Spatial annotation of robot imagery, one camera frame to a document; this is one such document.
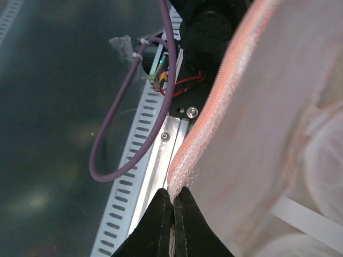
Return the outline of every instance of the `screw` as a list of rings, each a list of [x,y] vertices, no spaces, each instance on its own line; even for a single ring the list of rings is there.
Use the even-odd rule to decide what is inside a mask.
[[[161,134],[161,138],[163,141],[168,141],[169,140],[169,134],[167,132],[163,132]]]
[[[190,108],[188,108],[188,110],[187,110],[187,116],[188,116],[189,118],[191,118],[191,119],[197,117],[198,114],[199,114],[199,111],[198,111],[198,109],[195,108],[195,107],[190,107]]]

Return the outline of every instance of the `purple cable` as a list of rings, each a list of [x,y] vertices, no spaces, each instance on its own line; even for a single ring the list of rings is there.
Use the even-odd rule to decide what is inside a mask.
[[[159,115],[157,116],[156,122],[154,126],[152,127],[149,136],[147,137],[147,139],[145,140],[144,144],[141,146],[139,151],[136,152],[136,154],[132,157],[132,159],[127,164],[125,164],[118,170],[107,175],[99,174],[96,170],[96,153],[98,151],[101,140],[105,134],[107,126],[112,120],[118,108],[118,105],[120,104],[120,101],[141,61],[140,58],[135,58],[135,60],[133,61],[130,67],[129,73],[123,82],[123,85],[121,86],[104,122],[101,125],[101,128],[98,132],[98,135],[95,138],[95,141],[92,147],[91,156],[90,156],[90,173],[96,181],[109,182],[109,181],[115,180],[116,178],[120,177],[121,175],[125,174],[130,169],[132,169],[133,166],[135,166],[140,161],[140,159],[145,155],[145,153],[149,150],[151,145],[154,143],[154,140],[157,137],[163,125],[163,122],[165,120],[165,117],[167,116],[170,104],[172,102],[174,87],[175,87],[175,77],[176,77],[176,45],[175,45],[175,40],[174,40],[172,21],[170,20],[166,0],[158,0],[158,2],[159,2],[161,14],[162,14],[163,24],[166,29],[168,43],[158,37],[152,37],[148,39],[148,42],[157,42],[159,44],[163,44],[164,47],[168,49],[168,52],[169,52],[169,56],[168,56],[169,72],[168,72],[168,81],[167,81],[168,90],[166,91],[166,95],[163,100]],[[142,55],[146,47],[147,47],[147,44],[142,44],[142,46],[140,47],[138,51],[138,54]]]

